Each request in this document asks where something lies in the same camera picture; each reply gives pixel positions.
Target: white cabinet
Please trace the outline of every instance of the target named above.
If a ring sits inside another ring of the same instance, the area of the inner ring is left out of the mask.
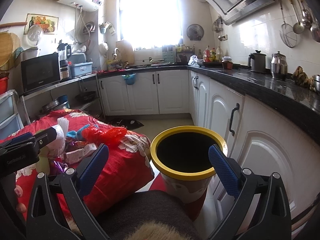
[[[188,70],[156,72],[160,114],[189,112]]]
[[[230,156],[240,126],[244,96],[213,79],[210,79],[209,87],[209,111],[206,127],[224,138],[228,145],[228,156]],[[234,134],[229,130],[232,111],[231,130],[234,131]]]
[[[194,71],[190,71],[189,75],[189,110],[193,120],[194,125],[197,121],[197,113],[196,113],[196,102],[197,102],[197,89],[196,89],[196,77],[197,73]]]
[[[195,83],[198,90],[196,92],[198,93],[198,95],[196,96],[197,122],[195,125],[200,127],[206,127],[208,117],[210,78],[198,74]]]
[[[159,114],[156,72],[137,73],[127,86],[131,114]]]
[[[255,174],[270,176],[278,172],[288,195],[292,218],[309,207],[320,192],[319,146],[278,112],[248,96],[231,158]],[[233,198],[219,187],[214,199],[217,216],[222,219],[231,208]],[[258,198],[254,198],[252,205],[257,201]],[[254,209],[248,212],[242,228],[248,226]]]
[[[129,115],[127,87],[122,76],[100,79],[100,91],[107,115]]]

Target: black countertop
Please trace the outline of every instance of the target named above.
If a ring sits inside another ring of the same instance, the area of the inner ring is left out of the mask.
[[[224,70],[191,66],[165,65],[98,74],[98,78],[163,70],[193,70],[206,75],[243,95],[250,95],[294,122],[320,145],[320,96],[292,80],[273,79],[269,74],[246,69]]]

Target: electric kettle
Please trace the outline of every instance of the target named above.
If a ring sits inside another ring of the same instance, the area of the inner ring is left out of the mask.
[[[253,72],[266,72],[266,54],[260,53],[261,50],[256,50],[256,53],[251,53],[248,57],[248,67]]]
[[[68,58],[70,58],[71,56],[71,46],[67,43],[60,43],[57,50],[59,55],[60,67],[68,66]]]

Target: screw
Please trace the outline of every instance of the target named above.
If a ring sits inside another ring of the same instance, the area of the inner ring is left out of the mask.
[[[249,169],[243,169],[242,171],[245,175],[250,175],[251,171]]]
[[[74,168],[69,168],[69,169],[67,169],[66,172],[67,172],[68,175],[71,175],[71,174],[73,174],[75,172],[75,169]]]
[[[38,177],[39,179],[43,178],[43,177],[44,177],[44,173],[43,173],[43,172],[40,172],[40,173],[37,175],[37,177]]]
[[[280,174],[277,173],[277,172],[275,172],[275,173],[273,174],[273,177],[276,178],[276,179],[279,179],[279,178],[280,178]]]

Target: blue gripper pad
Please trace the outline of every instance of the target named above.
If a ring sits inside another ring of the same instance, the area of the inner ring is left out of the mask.
[[[90,157],[81,161],[77,167],[77,191],[80,198],[89,195],[108,158],[108,146],[100,144],[99,148]]]
[[[33,137],[32,133],[31,132],[27,132],[27,133],[24,133],[24,134],[16,137],[16,138],[13,138],[10,144],[19,143],[19,142],[22,142],[24,140],[28,140],[31,137]]]
[[[227,157],[218,145],[209,148],[209,160],[214,167],[228,195],[238,198],[240,195],[240,179],[227,162]]]

